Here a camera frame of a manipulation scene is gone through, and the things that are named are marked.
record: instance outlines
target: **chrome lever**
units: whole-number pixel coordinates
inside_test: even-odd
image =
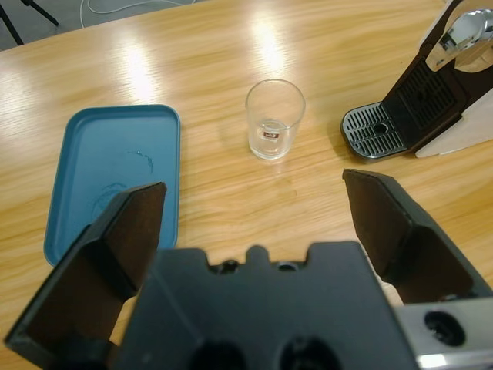
[[[428,67],[437,72],[452,59],[479,42],[493,40],[493,10],[478,9],[458,17],[426,58]]]

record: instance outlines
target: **floor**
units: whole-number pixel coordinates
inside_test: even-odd
[[[31,7],[22,4],[21,0],[0,0],[5,12],[17,29],[24,43],[33,42],[59,33],[80,29],[79,10],[82,0],[35,0],[48,13],[53,15],[60,23],[55,27],[42,15]],[[83,0],[82,19],[84,26],[96,25],[99,23],[122,19],[156,10],[179,6],[168,2],[151,2],[145,5],[134,6],[112,14],[94,14],[89,11],[87,1]],[[123,6],[143,2],[144,0],[90,0],[91,7],[96,11],[110,11],[122,8]],[[193,0],[172,0],[178,4],[190,4]],[[0,50],[16,47],[17,44],[8,33],[7,28],[0,20]]]

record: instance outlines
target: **label on glass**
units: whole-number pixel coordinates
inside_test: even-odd
[[[277,141],[277,139],[279,139],[279,133],[269,133],[268,131],[263,131],[262,139],[269,141]]]

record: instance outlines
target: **cable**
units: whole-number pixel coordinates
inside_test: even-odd
[[[82,28],[84,28],[84,21],[82,20],[82,7],[84,5],[84,1],[85,0],[81,0],[81,2],[80,2],[80,9],[79,9],[80,25],[82,26]],[[192,0],[192,2],[190,2],[190,5],[194,4],[195,1],[196,0]],[[91,0],[87,0],[87,8],[91,12],[93,12],[95,14],[112,14],[112,13],[119,12],[119,11],[121,11],[123,9],[132,8],[134,6],[150,4],[151,2],[167,2],[169,4],[174,4],[174,5],[178,5],[178,6],[188,5],[188,4],[180,4],[178,2],[172,2],[171,0],[147,0],[145,2],[137,2],[136,4],[125,5],[125,6],[121,7],[121,8],[118,8],[118,9],[108,10],[108,11],[101,12],[99,10],[95,10],[95,9],[91,8]]]

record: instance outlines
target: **screw hole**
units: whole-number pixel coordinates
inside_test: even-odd
[[[228,342],[206,342],[193,355],[189,370],[245,370],[240,350]]]
[[[295,338],[283,350],[280,370],[340,370],[340,364],[321,340]]]
[[[293,262],[279,262],[277,264],[277,270],[282,272],[298,271],[299,267]]]
[[[465,343],[465,332],[459,322],[446,312],[428,312],[424,316],[424,324],[433,336],[446,345],[458,347]]]
[[[238,272],[239,269],[240,264],[238,263],[238,261],[228,260],[224,261],[217,267],[216,273],[218,275],[235,274],[236,272]]]

